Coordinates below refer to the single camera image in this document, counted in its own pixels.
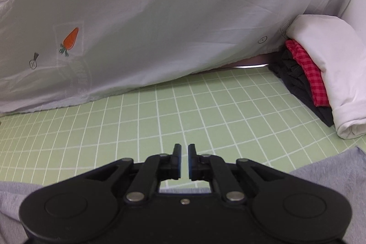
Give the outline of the grey sweatpants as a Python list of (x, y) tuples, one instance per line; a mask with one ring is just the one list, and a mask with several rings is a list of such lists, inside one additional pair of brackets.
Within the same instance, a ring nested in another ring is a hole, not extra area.
[[(352, 220), (344, 236), (347, 243), (365, 243), (365, 152), (354, 147), (305, 165), (290, 173), (344, 195), (352, 206)], [(27, 235), (19, 221), (23, 200), (42, 185), (1, 182), (1, 243), (24, 243)]]

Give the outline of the green grid mat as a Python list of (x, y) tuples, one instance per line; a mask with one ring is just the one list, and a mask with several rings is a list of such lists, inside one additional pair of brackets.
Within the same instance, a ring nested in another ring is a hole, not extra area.
[(343, 140), (265, 67), (190, 75), (75, 107), (1, 119), (1, 180), (49, 185), (194, 144), (283, 172), (365, 147)]

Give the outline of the black folded garment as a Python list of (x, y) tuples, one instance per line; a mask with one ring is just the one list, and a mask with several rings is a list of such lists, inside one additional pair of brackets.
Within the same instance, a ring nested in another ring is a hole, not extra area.
[(301, 66), (294, 60), (291, 52), (285, 46), (273, 54), (268, 68), (283, 81), (288, 91), (308, 107), (326, 126), (333, 126), (331, 108), (315, 106), (309, 81)]

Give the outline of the red checked garment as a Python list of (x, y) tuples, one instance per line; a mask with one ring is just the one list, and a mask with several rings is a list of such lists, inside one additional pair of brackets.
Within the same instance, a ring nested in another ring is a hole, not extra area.
[(287, 40), (285, 46), (294, 60), (301, 66), (308, 80), (315, 107), (330, 107), (321, 71), (310, 58), (306, 50), (295, 40)]

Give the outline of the white carrot-print quilt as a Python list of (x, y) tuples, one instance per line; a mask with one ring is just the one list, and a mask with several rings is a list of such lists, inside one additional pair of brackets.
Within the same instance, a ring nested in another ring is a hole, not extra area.
[(276, 51), (350, 0), (1, 0), (1, 113), (81, 105)]

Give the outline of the white folded cloth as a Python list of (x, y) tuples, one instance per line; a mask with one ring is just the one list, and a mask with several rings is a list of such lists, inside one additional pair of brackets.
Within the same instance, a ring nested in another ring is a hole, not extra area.
[(337, 135), (365, 135), (365, 45), (356, 31), (335, 16), (303, 14), (287, 29), (319, 67)]

